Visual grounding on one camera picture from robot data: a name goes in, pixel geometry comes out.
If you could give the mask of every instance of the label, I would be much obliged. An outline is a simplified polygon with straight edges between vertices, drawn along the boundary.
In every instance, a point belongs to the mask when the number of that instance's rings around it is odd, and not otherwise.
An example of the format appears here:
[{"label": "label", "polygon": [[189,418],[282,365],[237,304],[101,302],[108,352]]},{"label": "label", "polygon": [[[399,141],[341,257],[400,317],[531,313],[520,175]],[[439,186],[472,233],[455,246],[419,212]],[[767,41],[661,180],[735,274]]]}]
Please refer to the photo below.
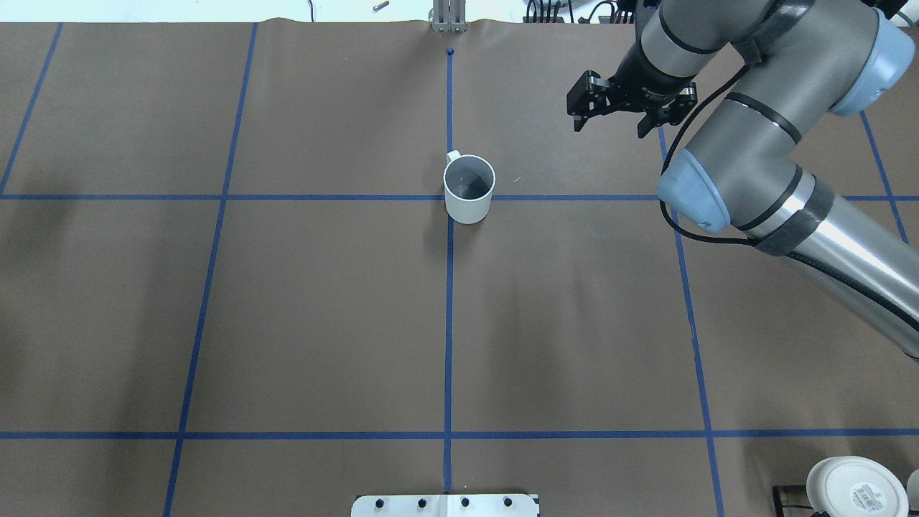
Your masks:
[{"label": "label", "polygon": [[880,513],[887,505],[887,497],[884,496],[884,492],[871,483],[856,483],[850,491],[852,504],[869,515]]}]

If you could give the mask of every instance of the blue tape line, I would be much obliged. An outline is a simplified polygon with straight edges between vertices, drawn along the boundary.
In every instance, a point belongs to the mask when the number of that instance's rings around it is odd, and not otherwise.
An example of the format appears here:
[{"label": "blue tape line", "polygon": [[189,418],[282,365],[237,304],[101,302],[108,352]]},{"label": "blue tape line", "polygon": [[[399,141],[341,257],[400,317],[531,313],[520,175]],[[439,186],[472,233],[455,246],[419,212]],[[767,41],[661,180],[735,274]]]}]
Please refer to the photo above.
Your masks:
[{"label": "blue tape line", "polygon": [[453,432],[453,234],[454,223],[447,216],[447,303],[444,353],[444,491],[453,486],[452,442]]},{"label": "blue tape line", "polygon": [[661,142],[661,158],[667,158],[667,137],[664,134],[664,128],[657,128],[657,139]]},{"label": "blue tape line", "polygon": [[176,432],[0,431],[0,440],[175,440]]},{"label": "blue tape line", "polygon": [[[447,47],[447,152],[453,150],[453,47]],[[453,218],[447,216],[447,302],[444,336],[444,492],[453,487]]]},{"label": "blue tape line", "polygon": [[442,195],[230,194],[229,201],[443,201]]},{"label": "blue tape line", "polygon": [[442,440],[441,431],[367,431],[367,432],[187,432],[186,440]]},{"label": "blue tape line", "polygon": [[657,201],[655,195],[552,195],[496,194],[492,201]]},{"label": "blue tape line", "polygon": [[[443,440],[443,431],[304,431],[186,432],[185,441],[359,441]],[[919,436],[916,428],[893,429],[750,429],[675,431],[452,431],[452,440],[652,440],[680,438],[793,438],[832,436]],[[177,432],[133,431],[0,431],[0,440],[176,440]]]},{"label": "blue tape line", "polygon": [[453,431],[454,440],[639,440],[706,438],[706,431]]},{"label": "blue tape line", "polygon": [[904,243],[909,244],[910,239],[906,236],[906,229],[903,227],[903,220],[900,218],[900,210],[897,208],[897,202],[893,199],[891,182],[887,178],[887,171],[884,170],[884,162],[880,159],[878,144],[875,142],[874,132],[871,130],[870,122],[868,122],[868,115],[864,110],[859,111],[858,115],[861,116],[862,125],[865,126],[865,134],[868,135],[868,143],[871,145],[871,153],[874,154],[874,162],[878,164],[878,171],[880,173],[880,180],[884,184],[884,191],[887,192],[888,197],[891,198],[891,211],[893,212],[893,219],[897,222],[897,229],[900,230],[900,239]]},{"label": "blue tape line", "polygon": [[19,124],[19,133],[16,135],[16,141],[13,142],[13,149],[9,153],[9,159],[6,160],[6,168],[3,171],[3,178],[0,179],[0,194],[2,194],[6,189],[6,183],[9,181],[9,175],[13,171],[13,164],[16,162],[16,155],[19,153],[19,146],[22,144],[23,136],[26,135],[28,120],[32,117],[32,110],[35,108],[35,101],[39,99],[41,85],[44,84],[45,75],[48,74],[48,68],[51,67],[51,57],[54,55],[54,50],[57,49],[57,43],[61,38],[62,30],[63,23],[59,23],[57,29],[54,31],[54,38],[51,39],[51,46],[48,48],[48,53],[45,55],[45,64],[41,67],[39,80],[37,83],[35,83],[35,89],[32,90],[32,98],[28,100],[26,114],[23,115],[22,123]]},{"label": "blue tape line", "polygon": [[258,33],[258,23],[252,24],[252,32],[249,35],[249,52],[245,58],[245,69],[243,71],[243,84],[239,92],[239,104],[236,107],[236,120],[233,123],[233,137],[230,141],[230,153],[227,157],[227,168],[223,176],[223,195],[220,209],[217,211],[217,223],[214,226],[214,237],[210,244],[210,260],[208,261],[208,273],[204,280],[204,293],[201,295],[201,308],[198,315],[198,326],[195,329],[195,342],[191,350],[191,361],[188,364],[188,377],[185,384],[185,395],[182,399],[182,413],[178,423],[178,438],[176,439],[176,449],[173,452],[173,464],[169,473],[169,484],[166,488],[166,499],[163,505],[163,516],[169,517],[172,512],[173,497],[176,494],[176,481],[178,479],[178,468],[182,461],[182,447],[184,444],[183,435],[185,434],[188,424],[188,410],[191,406],[191,394],[195,385],[195,372],[198,369],[198,357],[201,350],[201,338],[204,335],[204,322],[208,315],[208,302],[210,301],[210,287],[213,284],[214,268],[217,264],[217,251],[220,248],[221,230],[223,228],[223,215],[226,213],[227,193],[230,191],[230,180],[233,178],[233,159],[236,156],[236,143],[239,139],[239,128],[243,122],[243,111],[245,108],[245,92],[249,85],[249,72],[252,68],[252,56],[255,52],[255,35]]},{"label": "blue tape line", "polygon": [[712,431],[714,438],[785,438],[828,436],[919,436],[919,429],[757,429]]},{"label": "blue tape line", "polygon": [[[843,196],[849,201],[919,201],[919,196]],[[0,194],[0,201],[443,201],[427,194]],[[652,194],[497,194],[492,201],[658,201]]]},{"label": "blue tape line", "polygon": [[[657,128],[657,135],[661,141],[662,159],[666,158],[666,141],[664,128]],[[678,220],[676,211],[673,212],[674,220]],[[686,253],[683,249],[683,237],[674,231],[676,242],[676,255],[679,257],[680,278],[683,282],[683,299],[686,303],[686,316],[689,320],[689,330],[692,335],[693,356],[696,363],[696,383],[698,385],[698,398],[702,407],[702,422],[705,424],[706,445],[709,449],[709,468],[711,470],[711,486],[715,494],[715,509],[718,517],[724,517],[724,499],[721,495],[721,478],[718,471],[718,455],[715,451],[715,441],[711,437],[711,415],[709,413],[709,394],[705,387],[705,371],[702,367],[702,353],[698,346],[698,331],[696,328],[696,312],[692,305],[692,292],[689,289],[689,274],[686,269]]]},{"label": "blue tape line", "polygon": [[453,47],[447,47],[447,152],[453,150]]},{"label": "blue tape line", "polygon": [[3,194],[19,201],[219,201],[220,194]]}]

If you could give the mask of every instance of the black cable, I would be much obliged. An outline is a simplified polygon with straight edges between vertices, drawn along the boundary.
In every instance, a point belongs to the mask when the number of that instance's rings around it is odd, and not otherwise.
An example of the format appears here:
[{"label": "black cable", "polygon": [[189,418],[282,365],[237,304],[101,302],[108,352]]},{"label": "black cable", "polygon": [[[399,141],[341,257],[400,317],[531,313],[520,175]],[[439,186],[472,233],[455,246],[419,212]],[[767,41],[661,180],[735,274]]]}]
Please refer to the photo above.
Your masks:
[{"label": "black cable", "polygon": [[906,311],[901,309],[894,302],[888,300],[883,294],[872,290],[870,287],[852,278],[851,276],[846,274],[844,271],[839,270],[835,268],[834,266],[827,264],[826,262],[821,262],[816,258],[808,257],[807,255],[802,255],[801,253],[798,253],[797,251],[792,251],[791,253],[788,253],[787,257],[789,259],[797,260],[798,262],[800,262],[801,264],[804,264],[805,266],[811,266],[812,268],[827,275],[828,277],[836,281],[839,281],[848,287],[851,287],[856,292],[862,294],[863,296],[865,296],[866,298],[868,298],[875,304],[878,304],[884,307],[885,309],[887,309],[894,316],[897,316],[903,323],[905,323],[906,325],[909,325],[916,332],[919,332],[919,321],[916,321],[914,317],[907,314]]},{"label": "black cable", "polygon": [[[748,70],[750,70],[750,66],[745,65],[743,68],[740,69],[740,71],[737,72],[737,74],[734,74],[734,77],[728,79],[727,83],[724,83],[723,85],[721,85],[720,88],[713,91],[711,95],[709,95],[705,100],[700,102],[698,106],[696,106],[695,109],[693,109],[692,113],[690,113],[689,116],[686,118],[686,121],[683,122],[683,126],[680,127],[680,131],[677,132],[676,137],[674,138],[674,142],[670,144],[670,149],[667,151],[667,156],[664,157],[664,167],[661,169],[661,176],[664,175],[664,172],[670,166],[670,160],[673,159],[674,153],[676,152],[676,148],[680,145],[680,140],[683,139],[683,135],[686,134],[686,130],[689,129],[689,125],[692,124],[692,122],[696,119],[698,114],[703,109],[705,109],[709,104],[711,104],[711,102],[715,100],[718,96],[720,96],[724,92],[728,91],[732,86],[734,86],[737,83],[737,81],[740,81],[741,77],[743,77],[743,75],[746,74]],[[739,244],[739,245],[744,245],[744,246],[755,246],[756,245],[756,242],[751,239],[709,237],[709,236],[701,236],[699,234],[694,234],[690,232],[689,230],[686,230],[679,224],[677,224],[676,221],[674,221],[670,217],[670,214],[667,212],[666,203],[664,203],[663,201],[660,201],[660,203],[661,203],[661,214],[664,215],[664,220],[667,222],[667,224],[670,224],[670,227],[676,230],[681,236],[684,236],[688,239],[696,240],[699,242],[707,242],[710,244]]]},{"label": "black cable", "polygon": [[[689,116],[686,118],[686,121],[683,122],[683,126],[680,128],[680,131],[677,132],[676,137],[674,138],[674,142],[670,145],[670,149],[667,151],[667,156],[664,158],[664,167],[661,169],[661,176],[664,175],[664,172],[670,166],[670,160],[673,159],[674,153],[676,152],[676,148],[680,144],[680,140],[683,139],[683,135],[686,134],[686,130],[689,129],[689,125],[696,119],[698,114],[704,108],[706,108],[708,104],[710,104],[713,100],[715,100],[715,98],[717,98],[724,92],[728,91],[728,89],[734,86],[737,83],[737,81],[740,81],[741,77],[743,77],[749,70],[750,70],[750,65],[749,64],[745,65],[743,68],[741,68],[737,72],[737,74],[734,74],[734,77],[728,79],[727,83],[724,83],[723,85],[721,85],[720,88],[712,92],[711,95],[709,95],[705,100],[700,102],[699,105],[696,106],[695,109],[693,109],[692,113],[690,113]],[[664,216],[664,220],[667,222],[667,224],[669,224],[670,227],[676,230],[676,232],[679,233],[681,236],[684,236],[688,239],[692,239],[692,240],[699,241],[699,242],[707,242],[711,244],[737,244],[741,246],[750,246],[750,247],[754,247],[757,244],[759,244],[759,241],[752,239],[752,238],[709,237],[709,236],[701,236],[699,234],[694,234],[686,230],[682,226],[680,226],[676,221],[673,220],[673,218],[670,217],[670,214],[667,212],[666,203],[664,203],[663,201],[660,201],[660,204],[661,204],[661,214]],[[835,266],[827,264],[826,262],[822,262],[816,258],[808,257],[807,255],[798,253],[797,251],[792,251],[788,253],[787,257],[789,259],[797,260],[798,262],[806,266],[810,266],[816,269],[817,271],[829,276],[830,278],[841,282],[843,285],[848,286],[849,288],[865,296],[872,302],[887,309],[891,314],[897,316],[903,323],[911,327],[913,330],[916,330],[917,332],[919,332],[919,321],[917,321],[915,318],[907,314],[906,311],[901,309],[894,302],[890,301],[882,293],[878,293],[877,291],[872,290],[870,287],[868,287],[861,281],[853,278],[852,276],[848,275],[844,271],[839,270]]]},{"label": "black cable", "polygon": [[902,11],[898,11],[898,12],[897,12],[897,16],[903,18],[903,20],[906,21],[906,25],[908,25],[908,26],[910,26],[910,27],[915,27],[915,26],[916,26],[916,22],[913,21],[912,18],[906,16],[906,14],[904,14]]},{"label": "black cable", "polygon": [[619,11],[619,7],[614,2],[610,2],[609,0],[604,0],[603,2],[600,2],[596,6],[594,6],[594,9],[590,11],[590,15],[587,17],[587,23],[590,23],[590,20],[594,19],[594,13],[603,4],[609,4],[609,7],[610,7],[609,21],[613,21],[613,16],[615,16],[616,13]]}]

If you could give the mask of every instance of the metal clamp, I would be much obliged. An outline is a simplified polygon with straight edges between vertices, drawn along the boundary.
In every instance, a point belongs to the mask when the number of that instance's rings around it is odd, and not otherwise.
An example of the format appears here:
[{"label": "metal clamp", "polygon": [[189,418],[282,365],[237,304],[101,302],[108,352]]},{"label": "metal clamp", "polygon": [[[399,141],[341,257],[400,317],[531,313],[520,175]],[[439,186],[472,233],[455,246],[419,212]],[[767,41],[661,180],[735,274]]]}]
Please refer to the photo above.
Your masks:
[{"label": "metal clamp", "polygon": [[466,32],[466,0],[434,0],[431,29],[434,32]]}]

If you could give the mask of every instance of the silver arm segment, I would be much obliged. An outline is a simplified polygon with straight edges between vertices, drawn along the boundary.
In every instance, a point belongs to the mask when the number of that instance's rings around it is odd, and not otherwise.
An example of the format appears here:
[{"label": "silver arm segment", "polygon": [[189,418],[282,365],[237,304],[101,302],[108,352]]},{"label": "silver arm segment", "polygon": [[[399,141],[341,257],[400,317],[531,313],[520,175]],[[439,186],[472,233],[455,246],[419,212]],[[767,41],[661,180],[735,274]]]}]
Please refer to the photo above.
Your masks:
[{"label": "silver arm segment", "polygon": [[[767,253],[847,279],[788,260],[919,358],[919,253],[832,190],[817,188],[822,182],[788,158],[827,111],[858,111],[892,86],[912,60],[912,41],[857,0],[664,0],[636,45],[661,73],[692,77],[725,44],[740,50],[738,41],[777,8],[798,9],[797,19],[790,12],[790,27],[762,38],[766,44],[754,49],[762,62],[680,151],[658,193],[710,232],[732,224]],[[872,77],[876,58],[901,70]],[[866,82],[877,91],[859,93]]]}]

